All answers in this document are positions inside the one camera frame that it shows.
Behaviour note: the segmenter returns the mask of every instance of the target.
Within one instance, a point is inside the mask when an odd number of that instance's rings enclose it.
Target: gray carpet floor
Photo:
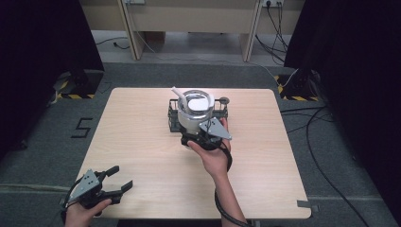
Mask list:
[[[111,90],[115,87],[205,87],[272,89],[281,111],[321,107],[320,101],[279,97],[275,80],[259,66],[201,64],[104,63],[105,73],[93,99],[59,99],[48,107],[27,138],[27,149],[15,150],[0,163],[0,226],[62,226],[59,201],[75,181]],[[271,73],[291,69],[270,67]],[[260,226],[364,226],[327,182],[312,159],[305,125],[316,110],[283,113],[305,191],[313,207],[308,219],[260,220]],[[363,166],[353,158],[346,138],[329,109],[309,126],[310,146],[332,184],[351,202],[369,226],[397,226]],[[76,126],[91,128],[86,138]],[[92,226],[116,226],[97,218]]]

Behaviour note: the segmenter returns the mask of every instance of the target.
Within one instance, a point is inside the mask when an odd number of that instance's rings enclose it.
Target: black wire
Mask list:
[[[287,47],[288,46],[286,44],[286,41],[283,38],[283,33],[281,31],[281,23],[283,21],[283,4],[281,2],[278,2],[278,14],[279,14],[279,16],[278,16],[278,30],[279,30],[279,35],[281,37],[281,44],[283,45],[284,49],[287,52]]]
[[[216,202],[216,207],[218,208],[219,212],[229,221],[231,221],[233,224],[236,224],[238,226],[241,227],[252,227],[252,225],[242,222],[238,219],[235,219],[233,217],[231,217],[229,214],[227,214],[227,212],[225,212],[225,210],[223,209],[223,207],[221,206],[220,201],[218,200],[218,192],[215,190],[215,202]]]
[[[117,44],[116,42],[114,42],[113,45],[114,45],[115,47],[120,48],[120,49],[128,49],[128,48],[130,48],[130,46],[122,47],[122,46],[120,46],[119,44]]]
[[[312,114],[307,114],[307,113],[284,113],[284,114],[281,114],[281,115],[304,115],[304,116],[312,116]],[[327,116],[327,115],[331,115],[331,114],[328,113],[328,114],[325,114],[325,115],[322,115],[322,116],[315,116],[315,118],[318,118],[319,120],[326,121],[326,122],[336,122],[335,120],[328,120],[328,119],[324,119],[324,118],[323,118],[324,116]]]
[[[259,41],[260,45],[262,45],[262,47],[263,47],[264,49],[268,49],[269,51],[277,51],[277,52],[281,52],[281,53],[287,53],[287,52],[284,51],[284,50],[274,49],[274,48],[272,48],[272,47],[270,47],[270,46],[264,44],[262,41],[260,41],[260,39],[259,39],[259,37],[258,37],[257,35],[255,35],[255,38],[257,39],[257,41]]]
[[[280,113],[282,114],[282,113],[286,113],[286,112],[305,111],[305,110],[318,110],[320,108],[325,108],[325,107],[326,106],[297,108],[297,109],[283,110],[283,111],[280,111]]]
[[[266,44],[263,44],[263,43],[259,40],[259,37],[258,37],[257,35],[255,35],[255,38],[256,38],[257,41],[259,41],[259,43],[262,45],[262,47],[263,47],[269,54],[271,54],[272,56],[274,56],[274,57],[277,58],[278,60],[284,62],[284,60],[283,60],[282,58],[280,58],[278,55],[276,55],[276,54],[274,53],[274,50],[275,50],[274,48],[271,48],[271,47],[267,46]]]
[[[279,41],[280,41],[284,46],[287,46],[287,44],[286,44],[286,42],[284,41],[283,36],[282,36],[282,34],[281,34],[281,30],[279,30],[279,29],[277,28],[276,24],[274,23],[273,18],[271,17],[271,14],[270,14],[270,11],[269,11],[269,7],[267,7],[267,11],[268,11],[268,15],[269,15],[269,17],[270,17],[270,19],[271,19],[271,22],[273,23],[274,30],[276,31],[276,38],[278,38]],[[281,19],[280,19],[280,16],[282,17],[281,12],[280,12],[280,8],[279,8],[279,26],[281,27]]]
[[[309,126],[310,123],[312,122],[313,118],[325,107],[321,107],[317,112],[315,112],[312,117],[310,117],[309,121],[306,124],[306,142],[307,142],[307,147],[309,149],[310,155],[313,159],[313,162],[315,163],[316,167],[319,169],[319,171],[322,173],[323,177],[327,180],[327,182],[333,187],[334,190],[342,197],[342,199],[351,207],[351,209],[354,210],[354,212],[357,214],[357,216],[360,218],[360,220],[365,224],[365,226],[369,227],[368,223],[366,220],[363,218],[363,216],[357,211],[357,209],[354,207],[354,205],[349,202],[344,195],[331,183],[331,181],[328,179],[328,177],[325,175],[323,172],[321,166],[319,165],[318,161],[316,160],[315,154],[313,153],[312,147],[310,146],[310,141],[309,141]]]
[[[104,43],[106,43],[108,41],[111,41],[111,40],[121,40],[121,39],[127,39],[127,37],[115,37],[115,38],[111,38],[111,39],[108,39],[108,40],[104,40],[104,41],[102,41],[100,43],[96,43],[96,44],[104,44]]]

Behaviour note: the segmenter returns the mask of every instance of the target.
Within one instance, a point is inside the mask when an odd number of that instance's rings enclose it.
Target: wall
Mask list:
[[[91,30],[125,30],[118,0],[79,0]]]
[[[297,25],[298,18],[304,6],[305,0],[284,0],[283,4],[283,17],[282,17],[282,34],[291,35]],[[270,15],[278,27],[278,8],[270,8]],[[257,27],[257,34],[275,34],[274,26],[269,17],[267,8],[262,8]]]
[[[79,0],[92,30],[125,30],[118,0]],[[294,31],[305,0],[285,0],[283,6],[282,33]],[[278,10],[270,8],[270,14],[278,26]],[[262,8],[257,34],[275,34],[266,8]]]

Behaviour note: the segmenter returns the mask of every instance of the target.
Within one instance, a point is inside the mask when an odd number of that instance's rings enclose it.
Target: human arm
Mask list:
[[[100,213],[111,203],[112,200],[107,199],[91,209],[85,209],[79,202],[70,205],[67,209],[65,227],[88,227],[94,215]]]
[[[221,119],[221,123],[228,130],[228,123],[225,118]],[[230,142],[223,140],[223,146],[231,150]],[[187,145],[199,154],[202,159],[204,168],[210,174],[216,185],[218,200],[224,211],[231,217],[246,223],[246,219],[235,197],[235,192],[230,184],[227,174],[227,157],[219,148],[214,150],[204,150],[197,143],[188,141]],[[223,227],[237,226],[225,217],[221,217]]]

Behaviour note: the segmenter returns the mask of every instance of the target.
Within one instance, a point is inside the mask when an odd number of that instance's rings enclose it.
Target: table top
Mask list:
[[[180,88],[182,92],[192,90]],[[233,165],[229,172],[246,218],[309,218],[309,208],[273,91],[197,89],[226,96]],[[103,189],[117,190],[133,180],[121,203],[104,218],[220,218],[215,186],[201,158],[170,132],[169,88],[116,88],[108,100],[79,172],[120,166]]]

